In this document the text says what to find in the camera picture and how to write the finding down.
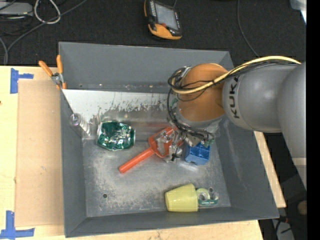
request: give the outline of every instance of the cardboard sheet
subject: cardboard sheet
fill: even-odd
[[[15,226],[63,225],[59,91],[19,80]]]

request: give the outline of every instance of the orange plastic tool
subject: orange plastic tool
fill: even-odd
[[[132,167],[136,166],[138,163],[140,163],[143,160],[151,157],[153,154],[156,154],[160,158],[166,157],[169,154],[169,146],[172,144],[172,138],[167,143],[163,143],[164,154],[161,154],[160,151],[159,151],[159,147],[158,147],[157,141],[155,140],[155,137],[157,137],[159,134],[161,134],[163,132],[165,132],[167,136],[170,136],[173,133],[173,131],[174,130],[171,127],[167,127],[164,130],[152,135],[148,139],[150,147],[147,148],[145,151],[141,152],[140,154],[138,154],[137,156],[135,156],[134,158],[132,158],[131,160],[129,160],[128,162],[126,162],[123,165],[121,165],[118,168],[119,171],[121,173],[125,173],[126,171],[128,171]]]

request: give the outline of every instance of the yellow cup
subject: yellow cup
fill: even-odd
[[[165,193],[165,204],[169,212],[197,212],[198,195],[190,183]]]

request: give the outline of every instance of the handheld device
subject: handheld device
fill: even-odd
[[[174,7],[155,0],[145,0],[144,16],[147,17],[148,28],[155,37],[165,40],[178,40],[182,37],[180,20]]]

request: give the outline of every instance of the blue tape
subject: blue tape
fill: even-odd
[[[33,79],[34,75],[29,73],[19,74],[18,70],[11,68],[11,77],[10,77],[10,93],[18,93],[18,80],[19,79]]]
[[[0,239],[15,240],[16,238],[33,237],[35,229],[16,230],[15,228],[15,213],[7,210],[5,214],[5,229],[0,232]]]

